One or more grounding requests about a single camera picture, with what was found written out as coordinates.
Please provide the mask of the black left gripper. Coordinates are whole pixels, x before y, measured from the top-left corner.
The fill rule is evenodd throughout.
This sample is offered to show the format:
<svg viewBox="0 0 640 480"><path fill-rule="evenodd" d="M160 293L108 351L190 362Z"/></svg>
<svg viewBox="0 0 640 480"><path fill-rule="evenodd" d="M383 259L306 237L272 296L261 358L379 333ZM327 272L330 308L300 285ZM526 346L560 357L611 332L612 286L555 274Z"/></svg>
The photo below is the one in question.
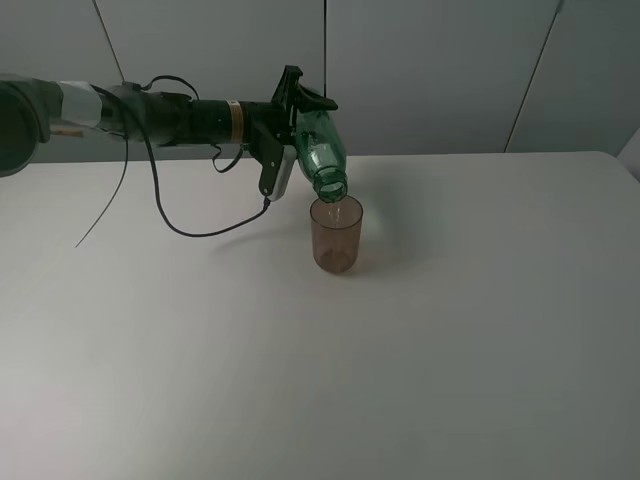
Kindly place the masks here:
<svg viewBox="0 0 640 480"><path fill-rule="evenodd" d="M298 66L286 65L271 103L242 103L245 120L243 142L248 146L250 155L261 165L258 186L262 194L271 194L273 191L284 146L294 146L293 127L281 107L292 107L296 98L296 108L300 113L338 109L333 99L298 85L302 75Z"/></svg>

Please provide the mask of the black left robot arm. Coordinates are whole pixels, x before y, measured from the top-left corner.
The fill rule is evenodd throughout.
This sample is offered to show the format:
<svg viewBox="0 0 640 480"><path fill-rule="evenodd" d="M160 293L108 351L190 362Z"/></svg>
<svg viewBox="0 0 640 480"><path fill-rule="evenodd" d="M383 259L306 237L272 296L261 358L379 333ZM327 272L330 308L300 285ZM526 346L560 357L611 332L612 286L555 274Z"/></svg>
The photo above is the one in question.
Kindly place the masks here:
<svg viewBox="0 0 640 480"><path fill-rule="evenodd" d="M153 92L130 82L101 90L87 82L4 74L1 174L24 169L37 146L59 131L94 129L158 147L240 145L263 167L260 190L276 198L301 117L337 108L334 100L302 86L301 75L287 66L270 101L247 102Z"/></svg>

